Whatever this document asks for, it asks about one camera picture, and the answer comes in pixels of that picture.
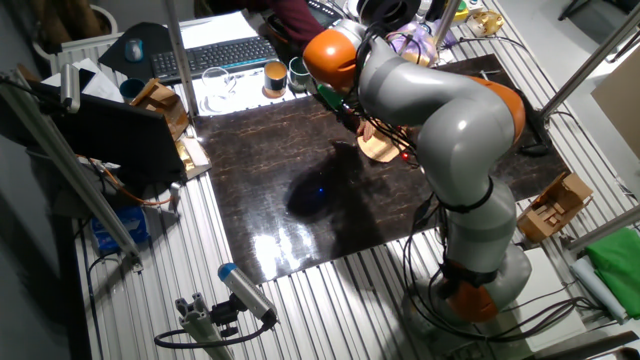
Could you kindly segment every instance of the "marbled tabletop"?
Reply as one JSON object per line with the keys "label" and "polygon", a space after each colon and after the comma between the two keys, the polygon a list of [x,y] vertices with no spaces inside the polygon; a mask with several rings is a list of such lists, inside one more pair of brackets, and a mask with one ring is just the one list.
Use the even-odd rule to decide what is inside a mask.
{"label": "marbled tabletop", "polygon": [[[494,55],[439,68],[513,87]],[[260,283],[407,236],[430,194],[420,170],[399,157],[381,164],[314,97],[196,120],[233,261]],[[568,171],[555,149],[518,152],[529,127],[494,166],[517,200]]]}

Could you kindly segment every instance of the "red sleeve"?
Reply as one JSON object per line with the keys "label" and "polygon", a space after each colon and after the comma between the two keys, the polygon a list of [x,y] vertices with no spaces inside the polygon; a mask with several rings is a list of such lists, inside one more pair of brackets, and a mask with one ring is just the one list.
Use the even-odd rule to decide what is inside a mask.
{"label": "red sleeve", "polygon": [[267,0],[267,3],[280,18],[293,42],[303,49],[311,39],[324,31],[304,0]]}

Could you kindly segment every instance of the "aluminum profile table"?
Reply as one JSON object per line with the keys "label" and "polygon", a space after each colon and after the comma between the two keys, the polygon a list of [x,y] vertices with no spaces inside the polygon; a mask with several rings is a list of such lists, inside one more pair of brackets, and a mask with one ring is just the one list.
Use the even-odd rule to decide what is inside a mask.
{"label": "aluminum profile table", "polygon": [[[504,14],[497,1],[485,7]],[[456,37],[473,37],[466,25],[452,29]],[[498,33],[524,44],[508,18]],[[53,60],[57,71],[66,62],[98,57],[117,39],[106,36],[65,46]],[[524,91],[534,107],[542,107],[557,87],[525,50],[497,40],[471,42],[454,47],[456,60],[496,54],[516,86]],[[126,79],[120,73],[99,65],[116,84]],[[180,95],[180,86],[174,87]],[[559,110],[572,113],[566,105]],[[633,208],[635,203],[623,195],[616,173],[602,155],[580,121],[552,115],[551,138],[569,168],[594,190],[593,201],[560,234],[541,246],[554,264],[561,280],[570,281],[568,264],[560,236],[579,238],[607,221]],[[169,193],[156,193],[158,200]],[[141,273],[122,262],[99,263],[90,276],[86,269],[97,257],[89,231],[75,241],[78,267],[92,356],[94,359],[206,359],[202,350],[158,348],[153,337],[179,329],[174,300],[201,292],[209,304],[228,299],[229,291],[217,279],[220,264],[232,261],[208,174],[187,183],[180,192],[176,216],[168,206],[147,207],[145,213],[152,239],[140,246]],[[521,212],[531,201],[517,204]],[[437,270],[442,248],[433,232],[416,236],[413,261],[419,277]],[[516,233],[513,241],[522,241]],[[260,285],[279,311],[281,323],[252,341],[233,345],[237,359],[426,359],[431,358],[424,344],[407,333],[400,316],[403,295],[400,274],[405,239],[391,241],[338,260],[294,273]],[[90,297],[89,289],[94,296]],[[569,287],[572,296],[589,296],[580,286]],[[582,313],[589,322],[593,313]],[[250,314],[241,314],[240,335],[258,329]],[[188,341],[186,336],[175,341]]]}

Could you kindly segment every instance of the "monitor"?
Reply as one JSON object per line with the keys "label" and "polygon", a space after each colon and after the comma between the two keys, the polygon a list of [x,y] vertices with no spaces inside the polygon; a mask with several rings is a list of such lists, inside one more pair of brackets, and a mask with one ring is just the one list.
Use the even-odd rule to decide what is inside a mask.
{"label": "monitor", "polygon": [[[30,82],[43,96],[59,101],[58,87]],[[71,149],[104,162],[121,166],[118,177],[130,185],[184,180],[184,165],[164,117],[153,111],[82,94],[76,114],[52,115]],[[36,144],[23,126],[15,140]]]}

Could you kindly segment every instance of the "keyboard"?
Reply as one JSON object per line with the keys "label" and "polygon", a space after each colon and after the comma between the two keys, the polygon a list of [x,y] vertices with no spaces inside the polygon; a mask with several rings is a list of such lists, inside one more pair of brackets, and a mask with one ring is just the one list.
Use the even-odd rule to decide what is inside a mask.
{"label": "keyboard", "polygon": [[[187,49],[192,78],[200,78],[205,70],[212,67],[221,67],[234,73],[262,67],[277,58],[273,46],[260,36]],[[169,85],[180,82],[173,52],[151,55],[151,65],[160,83]]]}

